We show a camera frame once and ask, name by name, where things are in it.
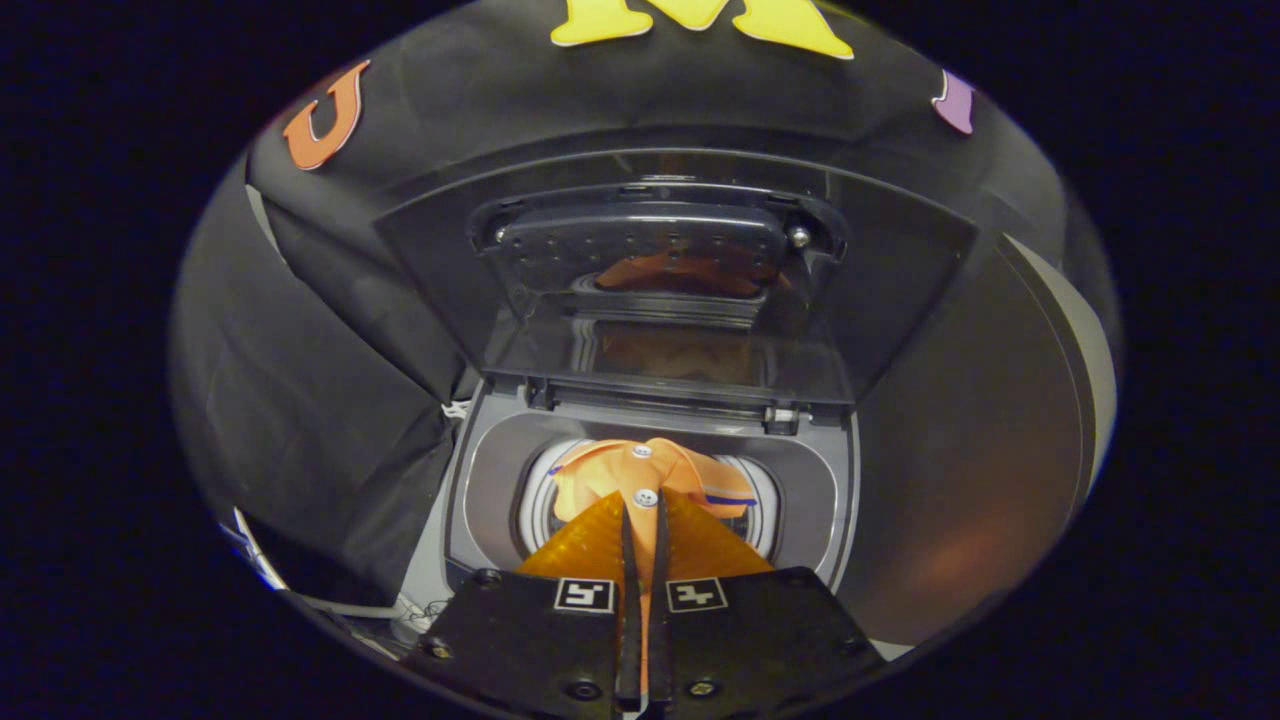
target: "black background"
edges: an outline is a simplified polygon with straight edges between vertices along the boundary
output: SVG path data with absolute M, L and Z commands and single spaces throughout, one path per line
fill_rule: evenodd
M 6 452 L 17 662 L 0 714 L 463 715 L 262 589 L 209 521 L 164 384 L 175 270 L 232 158 L 433 6 L 17 9 L 3 50 L 5 355 L 24 429 Z M 1062 543 L 989 619 L 837 710 L 1275 716 L 1261 610 L 1277 474 L 1260 442 L 1275 434 L 1274 4 L 856 9 L 995 97 L 1078 186 L 1110 243 L 1129 355 L 1112 451 Z

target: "gray panel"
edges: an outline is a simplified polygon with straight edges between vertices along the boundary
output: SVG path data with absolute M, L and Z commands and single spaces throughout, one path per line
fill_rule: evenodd
M 782 506 L 774 564 L 812 568 L 828 583 L 844 569 L 856 510 L 847 430 L 803 423 L 795 437 L 782 437 L 765 436 L 758 423 L 570 405 L 545 413 L 530 410 L 517 396 L 488 392 L 472 404 L 460 441 L 465 450 L 449 474 L 449 556 L 472 568 L 509 569 L 524 560 L 513 512 L 529 465 L 552 443 L 655 436 L 699 452 L 750 457 L 767 468 L 778 479 Z
M 1016 584 L 1083 500 L 1088 388 L 1032 287 L 989 255 L 859 407 L 859 527 L 837 594 L 878 641 L 919 644 Z

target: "gray washer panel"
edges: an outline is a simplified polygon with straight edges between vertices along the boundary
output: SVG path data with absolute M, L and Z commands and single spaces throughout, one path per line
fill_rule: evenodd
M 778 479 L 776 565 L 804 565 L 828 584 L 847 562 L 856 488 L 850 434 L 801 423 L 794 437 L 768 436 L 759 424 L 701 420 L 585 405 L 534 410 L 520 395 L 484 387 L 476 393 L 449 470 L 447 556 L 467 568 L 515 568 L 515 511 L 529 464 L 549 445 L 575 437 L 645 441 L 667 437 L 698 452 L 737 455 Z

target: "white wire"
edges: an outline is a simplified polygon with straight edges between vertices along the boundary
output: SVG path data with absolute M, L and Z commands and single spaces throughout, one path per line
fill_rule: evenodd
M 454 418 L 454 419 L 458 419 L 458 420 L 465 420 L 466 416 L 467 416 L 467 413 L 471 410 L 471 401 L 470 400 L 454 400 L 449 405 L 445 405 L 442 410 L 444 411 L 444 416 L 445 418 Z

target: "lid hinge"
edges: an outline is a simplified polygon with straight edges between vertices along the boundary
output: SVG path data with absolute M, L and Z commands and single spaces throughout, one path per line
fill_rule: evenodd
M 764 432 L 771 436 L 794 436 L 800 430 L 800 411 L 795 407 L 765 407 Z
M 552 386 L 541 378 L 529 378 L 525 380 L 525 404 L 534 410 L 554 410 L 556 393 Z

